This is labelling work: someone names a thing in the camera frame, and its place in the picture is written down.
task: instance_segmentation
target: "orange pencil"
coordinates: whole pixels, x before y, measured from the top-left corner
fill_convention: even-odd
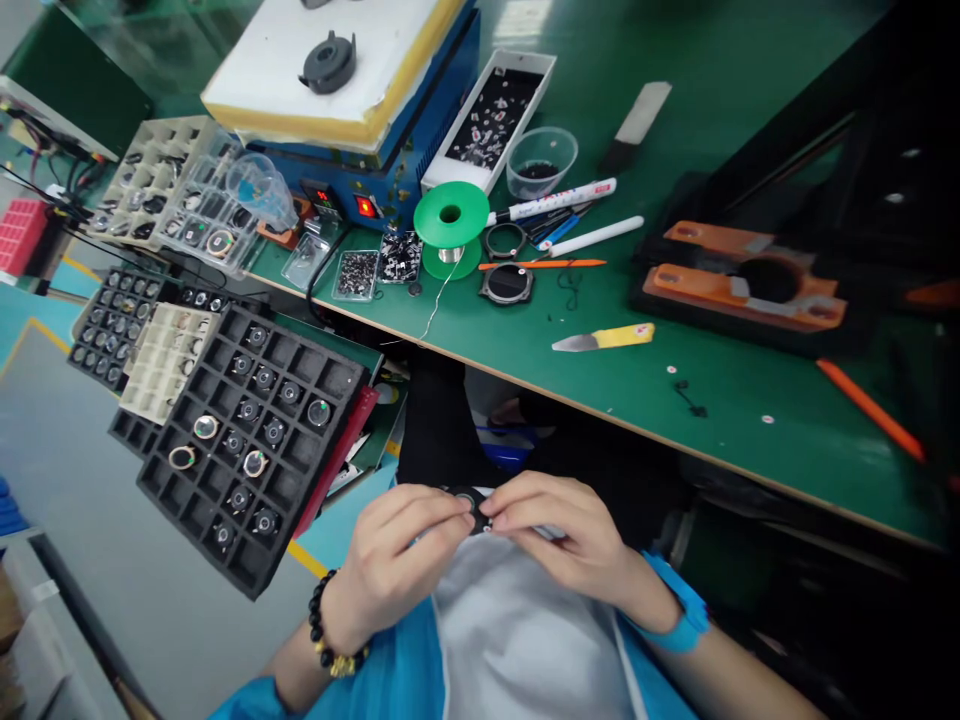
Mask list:
[[[606,265],[606,260],[543,260],[542,262],[516,263],[520,267],[532,268],[565,268],[565,267],[599,267]],[[493,270],[497,263],[480,263],[480,270]]]
[[[907,432],[903,425],[890,417],[886,410],[877,405],[873,398],[850,379],[849,375],[823,358],[817,360],[817,366],[833,381],[834,385],[843,391],[844,395],[853,400],[853,403],[867,414],[867,417],[879,425],[880,429],[889,435],[891,440],[903,448],[904,452],[917,462],[926,462],[926,456],[920,442]]]

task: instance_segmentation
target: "yellow handle knife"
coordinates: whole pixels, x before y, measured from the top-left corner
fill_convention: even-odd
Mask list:
[[[587,335],[573,335],[559,340],[552,347],[560,352],[584,352],[625,345],[643,345],[653,340],[655,329],[653,323],[641,323],[612,330],[597,330]]]

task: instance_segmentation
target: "beaded bracelet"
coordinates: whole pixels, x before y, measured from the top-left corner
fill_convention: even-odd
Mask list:
[[[331,570],[320,580],[320,584],[313,591],[313,597],[310,598],[307,608],[310,610],[310,641],[316,643],[314,649],[320,657],[320,667],[329,669],[331,677],[341,678],[350,677],[359,672],[364,661],[370,655],[370,645],[365,645],[353,656],[337,655],[323,638],[320,599],[323,597],[323,591],[327,588],[327,584],[336,574],[336,570]]]

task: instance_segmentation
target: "green solder spool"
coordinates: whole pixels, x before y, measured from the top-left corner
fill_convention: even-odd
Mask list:
[[[459,280],[473,272],[489,215],[490,201],[476,185],[450,182],[428,192],[413,214],[413,227],[426,245],[426,271],[439,280]]]

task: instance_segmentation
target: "red plastic bin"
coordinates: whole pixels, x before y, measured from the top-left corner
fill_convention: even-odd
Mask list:
[[[18,199],[0,220],[0,270],[20,277],[47,227],[43,200]]]

